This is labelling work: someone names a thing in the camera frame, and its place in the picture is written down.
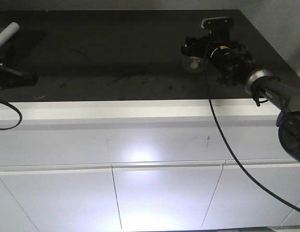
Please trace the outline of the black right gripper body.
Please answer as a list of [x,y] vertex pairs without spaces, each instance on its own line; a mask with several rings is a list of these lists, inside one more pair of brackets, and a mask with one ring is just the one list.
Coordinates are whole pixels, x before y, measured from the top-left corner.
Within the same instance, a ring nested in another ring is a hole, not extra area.
[[230,39],[230,29],[208,30],[201,38],[186,37],[181,53],[212,64],[221,74],[220,84],[244,86],[253,71],[253,58],[245,44]]

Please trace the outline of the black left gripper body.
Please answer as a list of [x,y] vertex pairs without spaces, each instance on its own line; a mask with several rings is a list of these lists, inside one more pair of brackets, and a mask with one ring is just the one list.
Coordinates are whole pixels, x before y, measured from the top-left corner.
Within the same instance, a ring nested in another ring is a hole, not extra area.
[[38,82],[37,73],[21,72],[7,66],[14,53],[15,47],[11,43],[0,47],[0,90],[35,86]]

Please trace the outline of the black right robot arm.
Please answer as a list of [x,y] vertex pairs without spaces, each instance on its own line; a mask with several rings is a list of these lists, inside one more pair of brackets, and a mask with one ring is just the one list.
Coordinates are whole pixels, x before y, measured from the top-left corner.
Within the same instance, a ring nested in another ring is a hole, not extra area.
[[279,142],[300,162],[300,90],[258,66],[245,44],[230,40],[229,28],[210,27],[209,31],[201,38],[186,37],[181,53],[211,63],[221,74],[219,84],[241,87],[257,106],[262,98],[276,106],[280,110],[276,121]]

